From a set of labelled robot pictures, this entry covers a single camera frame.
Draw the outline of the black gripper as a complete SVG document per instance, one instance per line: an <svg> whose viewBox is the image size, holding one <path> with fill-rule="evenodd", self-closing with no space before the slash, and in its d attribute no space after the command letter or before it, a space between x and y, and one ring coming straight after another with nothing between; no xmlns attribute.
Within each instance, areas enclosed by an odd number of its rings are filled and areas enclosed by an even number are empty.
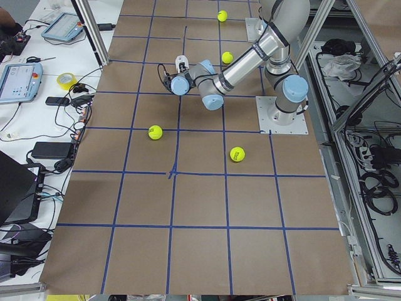
<svg viewBox="0 0 401 301"><path fill-rule="evenodd" d="M190 78L189 67L185 66L185 65L179 65L178 76L184 77L184 78Z"/></svg>

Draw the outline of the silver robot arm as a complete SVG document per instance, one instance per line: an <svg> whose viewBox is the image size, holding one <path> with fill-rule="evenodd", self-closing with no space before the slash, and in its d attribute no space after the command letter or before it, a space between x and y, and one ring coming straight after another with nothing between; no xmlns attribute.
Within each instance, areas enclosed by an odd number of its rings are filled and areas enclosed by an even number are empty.
<svg viewBox="0 0 401 301"><path fill-rule="evenodd" d="M224 104L224 96L257 67L265 66L265 76L278 93L276 108L283 114L295 114L304 95L297 96L300 84L306 81L291 71L290 43L304 28L309 13L309 1L261 1L259 16L265 24L259 38L240 57L220 73L209 60L186 67L176 61L177 73L166 75L164 86L181 96L191 89L199 91L208 110Z"/></svg>

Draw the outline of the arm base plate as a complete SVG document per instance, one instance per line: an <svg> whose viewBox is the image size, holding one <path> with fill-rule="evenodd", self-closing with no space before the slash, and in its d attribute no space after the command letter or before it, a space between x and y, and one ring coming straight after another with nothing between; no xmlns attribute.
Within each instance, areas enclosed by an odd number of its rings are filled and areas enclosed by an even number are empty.
<svg viewBox="0 0 401 301"><path fill-rule="evenodd" d="M276 107L276 97L256 97L261 134L308 135L304 114L284 113Z"/></svg>
<svg viewBox="0 0 401 301"><path fill-rule="evenodd" d="M263 31L263 22L259 18L245 18L245 27L247 41L254 42L260 37Z"/></svg>

